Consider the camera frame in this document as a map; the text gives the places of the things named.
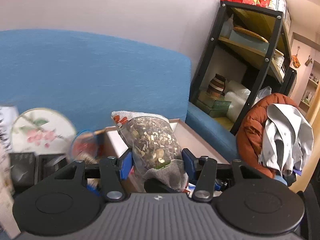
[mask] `shelf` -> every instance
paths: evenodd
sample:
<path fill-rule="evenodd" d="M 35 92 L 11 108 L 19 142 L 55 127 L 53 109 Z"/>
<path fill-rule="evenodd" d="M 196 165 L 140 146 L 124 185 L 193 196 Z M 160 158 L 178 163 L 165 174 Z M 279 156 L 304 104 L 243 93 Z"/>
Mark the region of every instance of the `shelf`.
<path fill-rule="evenodd" d="M 302 103 L 304 103 L 306 106 L 310 106 L 308 103 L 306 103 L 305 101 L 301 100 Z"/>
<path fill-rule="evenodd" d="M 275 24 L 275 17 L 240 8 L 232 8 L 232 12 L 238 16 L 238 18 L 243 22 L 244 25 L 246 25 L 249 31 L 257 33 L 270 41 Z M 289 39 L 287 32 L 284 29 L 284 20 L 282 20 L 282 30 L 276 48 L 285 56 L 289 57 L 289 59 L 291 59 Z"/>
<path fill-rule="evenodd" d="M 315 81 L 313 81 L 312 79 L 309 79 L 308 83 L 312 84 L 315 88 L 318 87 L 318 84 Z"/>
<path fill-rule="evenodd" d="M 231 50 L 233 50 L 235 53 L 237 53 L 240 57 L 242 57 L 245 61 L 251 64 L 253 67 L 260 69 L 266 55 L 264 52 L 243 45 L 239 42 L 231 41 L 224 37 L 219 37 L 219 40 L 223 42 L 226 46 L 228 46 Z M 283 83 L 283 78 L 281 76 L 280 70 L 276 66 L 274 59 L 271 60 L 268 75 L 275 77 L 280 82 L 280 84 Z"/>

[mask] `clothes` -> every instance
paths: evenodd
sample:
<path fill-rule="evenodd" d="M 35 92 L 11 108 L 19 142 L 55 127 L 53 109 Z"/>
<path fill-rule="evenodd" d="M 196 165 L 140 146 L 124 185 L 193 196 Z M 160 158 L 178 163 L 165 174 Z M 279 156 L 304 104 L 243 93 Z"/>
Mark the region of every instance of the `clothes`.
<path fill-rule="evenodd" d="M 262 136 L 268 119 L 267 107 L 270 104 L 288 104 L 298 107 L 289 97 L 274 93 L 261 99 L 255 104 L 242 120 L 236 135 L 238 153 L 242 160 L 261 171 L 270 178 L 274 178 L 275 170 L 263 167 L 258 163 L 258 155 L 262 149 Z"/>
<path fill-rule="evenodd" d="M 259 163 L 278 175 L 290 176 L 293 168 L 301 171 L 313 147 L 310 124 L 290 105 L 271 104 L 267 115 Z"/>

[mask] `open box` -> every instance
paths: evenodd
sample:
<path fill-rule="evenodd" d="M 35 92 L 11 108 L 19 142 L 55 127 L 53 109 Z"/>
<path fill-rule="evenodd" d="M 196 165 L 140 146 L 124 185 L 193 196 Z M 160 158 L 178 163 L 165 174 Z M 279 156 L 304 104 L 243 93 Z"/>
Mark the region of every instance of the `open box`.
<path fill-rule="evenodd" d="M 180 119 L 169 120 L 170 126 L 176 136 L 181 149 L 188 148 L 194 156 L 207 155 L 218 163 L 228 163 L 215 149 L 213 149 L 203 138 L 193 131 Z M 127 149 L 115 126 L 104 130 L 104 155 L 120 157 Z M 130 174 L 128 179 L 121 182 L 127 193 L 145 192 L 142 183 Z"/>

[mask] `white roll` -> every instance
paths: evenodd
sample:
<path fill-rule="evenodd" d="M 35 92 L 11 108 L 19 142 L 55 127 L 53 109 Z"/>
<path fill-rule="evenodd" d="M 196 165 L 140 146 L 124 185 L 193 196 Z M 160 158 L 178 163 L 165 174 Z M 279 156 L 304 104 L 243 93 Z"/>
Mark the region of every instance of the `white roll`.
<path fill-rule="evenodd" d="M 236 93 L 240 98 L 247 100 L 248 96 L 250 95 L 250 90 L 247 89 L 244 85 L 231 80 L 228 82 L 225 88 L 225 94 L 228 93 L 229 91 L 233 91 Z"/>
<path fill-rule="evenodd" d="M 237 95 L 233 91 L 229 91 L 228 93 L 226 93 L 224 100 L 231 101 L 231 104 L 227 112 L 227 118 L 232 122 L 235 122 L 242 108 L 244 107 L 246 99 L 241 98 L 239 95 Z"/>

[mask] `sofa backrest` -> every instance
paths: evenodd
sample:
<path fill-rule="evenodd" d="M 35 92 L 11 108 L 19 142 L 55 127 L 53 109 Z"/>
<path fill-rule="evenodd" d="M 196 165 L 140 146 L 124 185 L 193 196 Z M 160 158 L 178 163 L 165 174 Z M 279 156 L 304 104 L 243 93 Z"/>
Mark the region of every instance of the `sofa backrest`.
<path fill-rule="evenodd" d="M 55 109 L 77 130 L 114 125 L 116 110 L 185 120 L 190 60 L 175 51 L 84 32 L 0 32 L 0 104 Z"/>

